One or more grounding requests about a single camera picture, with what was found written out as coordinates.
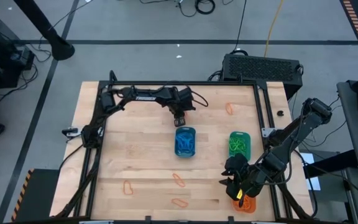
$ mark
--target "concrete floor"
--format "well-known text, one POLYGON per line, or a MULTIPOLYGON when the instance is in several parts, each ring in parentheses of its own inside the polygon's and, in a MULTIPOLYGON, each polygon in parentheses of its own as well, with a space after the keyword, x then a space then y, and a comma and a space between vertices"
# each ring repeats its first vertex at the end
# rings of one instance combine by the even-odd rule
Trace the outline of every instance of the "concrete floor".
MULTIPOLYGON (((52 24, 68 13, 73 4, 77 7, 77 4, 86 3, 85 0, 36 2, 52 24)), ((185 1, 183 5, 187 14, 194 11, 191 2, 185 1)), ((224 54, 234 47, 232 43, 183 44, 184 40, 236 39, 244 2, 236 0, 228 6, 216 2, 215 12, 208 16, 197 14, 192 18, 182 16, 170 1, 141 4, 135 0, 94 0, 75 13, 71 26, 67 26, 68 40, 173 41, 149 42, 151 44, 111 42, 103 45, 83 42, 75 45, 76 53, 68 60, 57 63, 50 59, 35 63, 39 69, 38 79, 28 89, 13 93, 0 103, 0 122, 6 125, 6 131, 0 136, 0 206, 29 127, 35 128, 23 168, 18 174, 19 181, 13 183, 16 187, 12 188, 12 200, 9 202, 8 198, 7 201, 9 206, 5 222, 10 220, 26 172, 31 168, 59 167, 65 150, 65 137, 60 131, 71 125, 81 82, 107 80, 110 70, 115 71, 119 80, 206 80, 220 69, 224 54), (47 87, 50 80, 52 82, 38 122, 30 125, 32 119, 37 118, 34 111, 42 88, 47 87)), ((265 40, 279 2, 248 0, 240 39, 265 40)), ((39 39, 39 32, 13 0, 0 1, 0 18, 22 40, 39 39)), ((59 34, 62 34, 66 21, 56 26, 59 34)), ((288 45, 272 43, 268 48, 268 57, 295 59, 305 66, 304 85, 294 106, 295 116, 298 116, 301 103, 308 97, 330 103, 337 97, 337 82, 358 80, 357 37, 339 0, 285 0, 272 40, 306 40, 303 42, 305 45, 299 42, 288 42, 288 45), (350 42, 330 45, 325 40, 350 42)), ((263 56, 265 45, 262 43, 239 47, 250 55, 263 56)), ((331 122, 315 132, 317 141, 321 142, 343 121, 343 112, 338 108, 331 122)), ((316 149, 346 151, 352 147, 349 138, 344 126, 316 149)), ((322 205, 320 210, 319 216, 327 219, 329 211, 338 209, 336 204, 327 204, 322 205)), ((344 209, 339 210, 332 217, 335 221, 346 217, 344 209)))

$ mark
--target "wooden table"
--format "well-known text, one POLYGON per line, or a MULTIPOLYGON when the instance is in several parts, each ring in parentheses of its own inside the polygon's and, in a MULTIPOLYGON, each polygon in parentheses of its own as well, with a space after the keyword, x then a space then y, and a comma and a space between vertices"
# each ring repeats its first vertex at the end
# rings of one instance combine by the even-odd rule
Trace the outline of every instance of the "wooden table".
MULTIPOLYGON (((81 87, 73 126, 82 128, 91 120, 98 82, 84 82, 81 87)), ((156 89, 159 86, 138 86, 156 89)), ((228 139, 233 131, 251 136, 251 162, 263 152, 254 91, 251 86, 191 86, 209 102, 204 108, 195 104, 196 111, 188 111, 186 125, 196 129, 196 154, 181 159, 174 153, 173 115, 167 108, 153 102, 131 102, 125 111, 112 115, 107 122, 98 181, 91 218, 110 220, 214 220, 273 221, 272 199, 269 187, 263 187, 257 196, 254 213, 235 212, 221 172, 228 155, 228 139), (232 115, 226 112, 226 103, 232 105, 232 115), (185 187, 175 183, 179 175, 185 187), (132 195, 123 192, 125 181, 131 183, 132 195), (172 203, 180 198, 188 202, 186 208, 172 203)), ((283 128, 291 122, 290 111, 282 83, 268 83, 269 98, 275 125, 283 128), (284 116, 276 115, 278 110, 284 116)), ((260 91, 265 124, 267 115, 260 91)), ((81 139, 70 141, 65 156, 81 145, 81 139)), ((85 149, 67 160, 60 173, 50 214, 57 214, 78 188, 85 149)), ((309 214, 313 213, 300 158, 292 154, 293 176, 287 184, 298 203, 309 214)), ((285 216, 282 195, 277 188, 282 217, 285 216)), ((88 193, 84 193, 81 214, 85 214, 88 193)))

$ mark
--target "green container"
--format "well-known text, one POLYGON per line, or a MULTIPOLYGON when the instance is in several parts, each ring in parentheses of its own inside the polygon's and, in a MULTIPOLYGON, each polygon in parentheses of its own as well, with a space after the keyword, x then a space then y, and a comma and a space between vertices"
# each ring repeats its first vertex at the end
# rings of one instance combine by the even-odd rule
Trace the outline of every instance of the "green container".
POLYGON ((251 137, 248 133, 233 131, 229 138, 229 157, 237 153, 243 154, 249 161, 251 158, 251 137))

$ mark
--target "blue plastic container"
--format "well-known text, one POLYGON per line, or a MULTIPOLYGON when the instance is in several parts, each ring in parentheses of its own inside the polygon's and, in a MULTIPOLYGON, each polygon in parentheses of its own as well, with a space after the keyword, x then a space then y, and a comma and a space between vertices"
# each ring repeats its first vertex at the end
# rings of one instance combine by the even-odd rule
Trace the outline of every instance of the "blue plastic container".
POLYGON ((196 154, 196 130, 190 127, 178 128, 175 133, 175 154, 189 158, 196 154))

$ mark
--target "yellow cable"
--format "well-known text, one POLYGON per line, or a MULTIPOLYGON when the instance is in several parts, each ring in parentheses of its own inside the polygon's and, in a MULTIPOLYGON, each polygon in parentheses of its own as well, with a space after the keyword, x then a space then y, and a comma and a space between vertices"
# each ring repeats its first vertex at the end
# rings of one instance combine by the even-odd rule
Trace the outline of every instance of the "yellow cable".
POLYGON ((276 15, 274 16, 274 19, 273 19, 272 25, 270 26, 270 30, 268 31, 268 36, 267 36, 267 41, 266 41, 266 48, 265 48, 265 54, 264 54, 264 57, 266 57, 266 54, 267 54, 267 47, 269 47, 270 35, 272 35, 273 26, 274 26, 274 23, 276 22, 276 19, 277 19, 278 13, 280 12, 281 7, 283 6, 283 2, 284 2, 284 0, 281 0, 281 1, 280 1, 280 5, 278 6, 278 9, 277 9, 277 11, 276 11, 276 15))

